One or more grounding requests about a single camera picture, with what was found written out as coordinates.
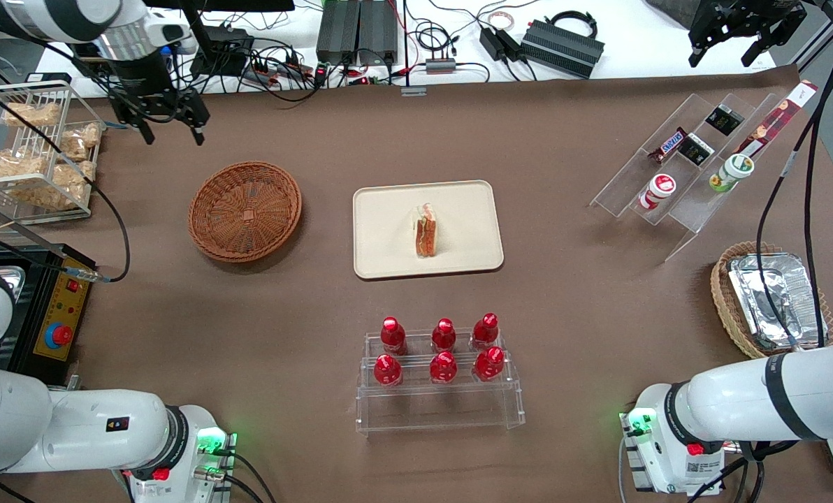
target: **black power adapter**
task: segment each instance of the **black power adapter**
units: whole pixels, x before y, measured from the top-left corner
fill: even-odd
[[[481,29],[481,33],[478,36],[478,41],[481,42],[481,46],[484,50],[488,51],[488,55],[490,55],[491,59],[494,61],[500,61],[503,58],[507,57],[506,52],[504,51],[503,44],[500,42],[500,39],[497,38],[497,35],[491,31],[490,28],[483,28]]]
[[[522,50],[522,45],[516,42],[509,33],[502,29],[497,30],[497,40],[503,45],[503,54],[506,54],[510,61],[521,61],[525,59],[525,51]]]

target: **green light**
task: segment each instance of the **green light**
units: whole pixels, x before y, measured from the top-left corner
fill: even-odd
[[[227,434],[218,427],[199,430],[196,436],[197,448],[207,454],[212,454],[215,449],[223,449],[224,442],[227,442]]]

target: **aluminum foil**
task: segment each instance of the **aluminum foil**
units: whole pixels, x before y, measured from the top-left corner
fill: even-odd
[[[755,343],[768,351],[790,349],[796,342],[801,347],[817,347],[815,305],[805,265],[792,254],[762,254],[762,268],[777,314],[767,302],[755,254],[727,262],[730,281]],[[778,315],[790,333],[783,330]]]
[[[24,286],[24,270],[17,266],[1,266],[0,277],[10,286],[13,291],[13,300],[20,298]]]

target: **wicker basket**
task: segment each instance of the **wicker basket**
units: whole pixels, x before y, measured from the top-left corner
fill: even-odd
[[[781,252],[783,249],[762,242],[761,251],[762,254],[774,254],[774,252]],[[733,293],[733,284],[730,283],[730,277],[727,276],[727,262],[731,258],[754,253],[755,243],[751,241],[740,242],[724,251],[717,264],[714,264],[714,268],[711,269],[711,298],[714,299],[714,307],[718,310],[720,322],[723,323],[724,329],[732,338],[733,343],[749,358],[762,358],[772,356],[772,354],[785,353],[787,350],[764,351],[755,345],[752,335],[749,334],[746,327],[746,318],[743,316],[742,306],[739,305],[739,300],[737,300],[736,294]],[[825,300],[823,300],[823,292],[818,289],[817,293],[820,297],[823,321],[829,331],[829,338],[826,341],[829,346],[829,344],[833,344],[832,315]]]
[[[289,239],[301,211],[301,191],[289,173],[270,163],[235,163],[196,192],[187,229],[216,261],[255,261]]]

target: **clear acrylic stand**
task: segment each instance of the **clear acrylic stand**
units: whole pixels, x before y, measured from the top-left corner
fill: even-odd
[[[403,370],[400,385],[385,388],[374,376],[376,357],[384,353],[379,334],[367,334],[365,357],[358,376],[358,420],[356,429],[371,432],[442,430],[473,426],[505,426],[508,430],[525,424],[522,387],[512,355],[505,351],[505,366],[496,378],[482,382],[472,375],[478,351],[468,347],[471,328],[456,328],[454,347],[457,377],[448,384],[433,384],[429,363],[435,357],[432,332],[407,334],[407,355],[396,356]],[[504,350],[503,337],[497,346]]]
[[[757,108],[754,108],[734,94],[727,95],[720,104],[738,112],[744,120],[730,135],[724,135],[705,121],[716,109],[716,105],[711,105],[697,94],[690,95],[671,117],[640,146],[637,153],[593,198],[590,205],[599,205],[612,213],[614,217],[620,217],[630,207],[634,213],[639,214],[652,226],[659,225],[665,217],[671,216],[679,225],[687,229],[687,233],[665,259],[668,261],[695,239],[705,223],[726,200],[727,195],[730,195],[730,191],[716,192],[709,186],[708,180],[711,175],[724,164],[724,160],[730,154],[736,152],[742,141],[752,134],[765,115],[771,112],[778,103],[780,103],[778,96],[769,94]],[[697,135],[716,153],[708,156],[708,159],[698,166],[680,152],[672,152],[662,165],[650,159],[650,152],[654,152],[671,138],[679,127],[687,133]],[[676,190],[654,210],[644,209],[640,206],[638,197],[641,192],[646,191],[646,185],[653,176],[660,173],[674,178]]]

